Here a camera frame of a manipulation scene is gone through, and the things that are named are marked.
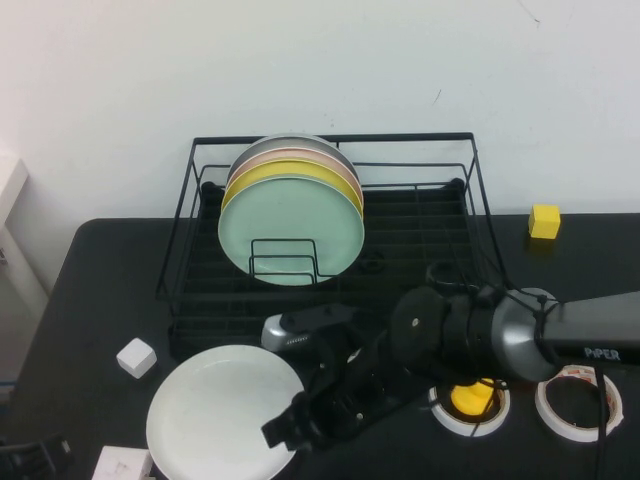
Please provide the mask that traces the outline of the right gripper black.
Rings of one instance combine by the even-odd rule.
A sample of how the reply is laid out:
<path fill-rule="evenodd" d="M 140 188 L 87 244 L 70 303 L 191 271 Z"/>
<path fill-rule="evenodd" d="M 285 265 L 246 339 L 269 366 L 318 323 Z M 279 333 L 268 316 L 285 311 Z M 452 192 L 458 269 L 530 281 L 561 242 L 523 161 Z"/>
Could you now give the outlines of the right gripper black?
<path fill-rule="evenodd" d="M 380 332 L 342 324 L 330 327 L 328 334 L 335 359 L 331 381 L 310 399 L 298 393 L 261 427 L 269 448 L 326 450 L 331 441 L 351 440 L 423 397 L 434 384 L 428 377 L 434 335 L 424 323 Z"/>

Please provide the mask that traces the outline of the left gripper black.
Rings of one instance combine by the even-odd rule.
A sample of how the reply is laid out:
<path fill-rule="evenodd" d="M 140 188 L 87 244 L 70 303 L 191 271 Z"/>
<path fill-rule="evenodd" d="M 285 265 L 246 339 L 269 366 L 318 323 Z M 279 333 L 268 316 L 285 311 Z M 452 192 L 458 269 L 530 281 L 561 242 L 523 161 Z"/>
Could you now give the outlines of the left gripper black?
<path fill-rule="evenodd" d="M 2 445 L 1 479 L 54 479 L 55 469 L 68 469 L 73 462 L 71 447 L 61 434 L 40 442 Z"/>

